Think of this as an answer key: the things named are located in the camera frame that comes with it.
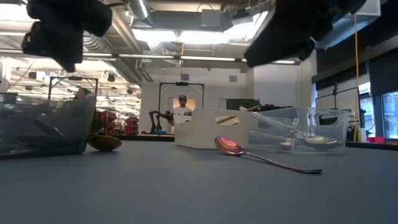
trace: table surface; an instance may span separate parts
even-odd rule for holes
[[[398,152],[252,152],[323,174],[124,141],[108,153],[0,161],[0,223],[398,223]]]

